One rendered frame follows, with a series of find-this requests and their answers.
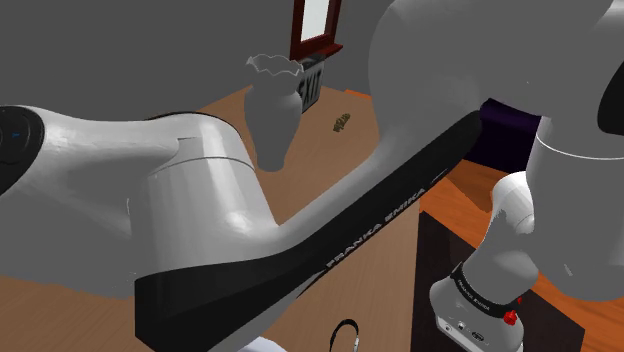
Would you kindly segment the brown wooden cabinet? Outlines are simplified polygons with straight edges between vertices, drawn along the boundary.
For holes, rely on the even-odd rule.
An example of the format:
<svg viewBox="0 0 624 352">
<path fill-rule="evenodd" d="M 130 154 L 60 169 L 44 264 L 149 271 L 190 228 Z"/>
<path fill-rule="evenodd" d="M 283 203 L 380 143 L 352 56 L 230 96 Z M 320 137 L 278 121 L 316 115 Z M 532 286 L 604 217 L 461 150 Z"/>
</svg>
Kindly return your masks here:
<svg viewBox="0 0 624 352">
<path fill-rule="evenodd" d="M 335 120 L 351 118 L 340 132 Z M 324 87 L 284 168 L 260 172 L 282 223 L 361 164 L 378 141 L 370 100 Z M 410 352 L 419 207 L 410 206 L 302 294 L 263 332 L 287 352 Z M 0 276 L 0 352 L 151 352 L 134 302 Z"/>
</svg>

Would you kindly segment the grey vase with wavy rim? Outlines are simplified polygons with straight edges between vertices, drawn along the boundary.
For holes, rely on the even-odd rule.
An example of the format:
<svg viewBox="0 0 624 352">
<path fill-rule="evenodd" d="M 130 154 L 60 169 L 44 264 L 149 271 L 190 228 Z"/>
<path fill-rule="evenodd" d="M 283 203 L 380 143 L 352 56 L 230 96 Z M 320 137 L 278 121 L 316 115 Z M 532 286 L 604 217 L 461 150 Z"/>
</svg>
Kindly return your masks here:
<svg viewBox="0 0 624 352">
<path fill-rule="evenodd" d="M 244 113 L 254 144 L 257 166 L 276 172 L 284 167 L 285 157 L 300 124 L 302 99 L 297 86 L 303 66 L 282 55 L 250 56 L 246 67 L 251 87 L 245 93 Z"/>
</svg>

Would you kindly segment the dark purple furniture piece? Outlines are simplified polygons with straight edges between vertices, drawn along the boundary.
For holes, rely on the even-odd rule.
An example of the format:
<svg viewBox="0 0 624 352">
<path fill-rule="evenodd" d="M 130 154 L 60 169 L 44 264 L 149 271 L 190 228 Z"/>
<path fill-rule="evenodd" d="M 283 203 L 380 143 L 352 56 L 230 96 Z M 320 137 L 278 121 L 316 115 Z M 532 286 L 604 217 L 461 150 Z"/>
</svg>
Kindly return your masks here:
<svg viewBox="0 0 624 352">
<path fill-rule="evenodd" d="M 525 170 L 540 117 L 488 99 L 480 118 L 479 162 L 507 173 Z"/>
</svg>

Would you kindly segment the window with dark red frame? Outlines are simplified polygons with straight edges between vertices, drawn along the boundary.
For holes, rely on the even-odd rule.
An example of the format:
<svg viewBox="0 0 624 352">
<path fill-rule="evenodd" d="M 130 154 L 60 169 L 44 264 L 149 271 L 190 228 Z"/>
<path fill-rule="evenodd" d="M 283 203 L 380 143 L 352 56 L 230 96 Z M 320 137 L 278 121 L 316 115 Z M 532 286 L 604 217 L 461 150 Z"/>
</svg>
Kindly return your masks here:
<svg viewBox="0 0 624 352">
<path fill-rule="evenodd" d="M 343 46 L 336 42 L 342 0 L 294 0 L 290 59 L 312 54 L 326 58 Z"/>
</svg>

